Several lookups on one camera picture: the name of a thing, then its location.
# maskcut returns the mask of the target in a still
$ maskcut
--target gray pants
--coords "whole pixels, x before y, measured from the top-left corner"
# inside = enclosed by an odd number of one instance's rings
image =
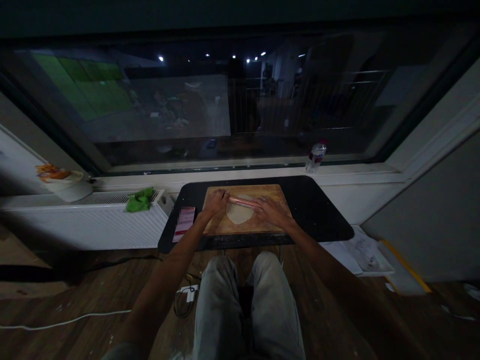
[[[243,337],[237,282],[228,257],[210,260],[196,306],[193,360],[305,359],[297,306],[277,257],[258,255],[246,281],[253,286],[250,344]]]

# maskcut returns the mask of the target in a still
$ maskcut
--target flatbread dough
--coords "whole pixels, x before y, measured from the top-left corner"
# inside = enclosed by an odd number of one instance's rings
[[[253,200],[253,198],[248,195],[237,195],[236,197],[245,200]],[[235,225],[246,222],[254,215],[254,213],[254,210],[250,207],[235,205],[230,202],[226,204],[226,215]]]

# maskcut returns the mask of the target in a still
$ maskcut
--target knee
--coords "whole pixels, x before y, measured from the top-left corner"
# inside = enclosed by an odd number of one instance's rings
[[[207,271],[216,271],[224,268],[231,267],[231,260],[224,255],[215,256],[210,259],[208,265],[206,266],[205,273]]]
[[[255,259],[255,264],[262,267],[280,265],[277,256],[270,251],[262,251]]]

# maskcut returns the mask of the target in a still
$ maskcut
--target black table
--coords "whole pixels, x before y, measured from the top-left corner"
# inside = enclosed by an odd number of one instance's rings
[[[212,186],[279,184],[291,215],[306,233],[319,242],[349,240],[354,230],[317,183],[309,176],[252,178],[244,180],[191,182],[181,188],[175,206],[158,241],[158,251],[167,254],[182,207],[195,207],[195,217],[204,206],[207,188]],[[252,233],[202,236],[197,251],[293,244],[285,233]]]

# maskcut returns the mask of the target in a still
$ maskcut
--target window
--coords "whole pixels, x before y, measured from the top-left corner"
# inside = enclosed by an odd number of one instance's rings
[[[28,99],[34,120],[103,174],[298,166],[319,139],[325,162],[368,162],[421,120],[432,89],[453,84],[478,30],[96,39],[3,49],[0,63],[10,98]]]

